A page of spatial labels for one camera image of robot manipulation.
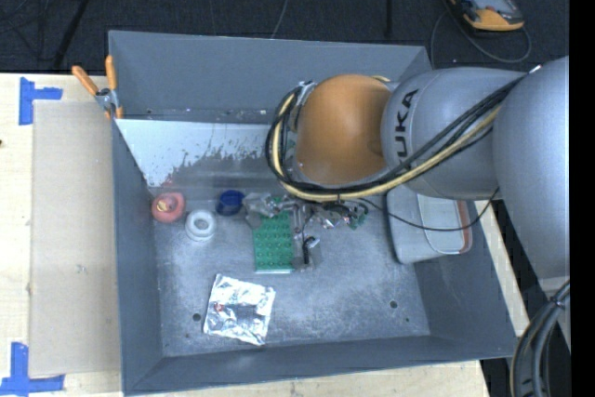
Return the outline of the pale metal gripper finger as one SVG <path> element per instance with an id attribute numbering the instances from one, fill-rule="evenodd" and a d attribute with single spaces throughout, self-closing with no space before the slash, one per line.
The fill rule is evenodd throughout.
<path id="1" fill-rule="evenodd" d="M 322 246 L 319 238 L 307 237 L 302 245 L 303 261 L 306 268 L 315 268 L 322 262 Z"/>
<path id="2" fill-rule="evenodd" d="M 295 206 L 291 213 L 291 230 L 292 230 L 292 250 L 293 250 L 293 257 L 292 257 L 292 266 L 295 270 L 301 268 L 303 264 L 303 255 L 302 255 L 302 222 L 301 222 L 301 210 L 298 206 Z"/>

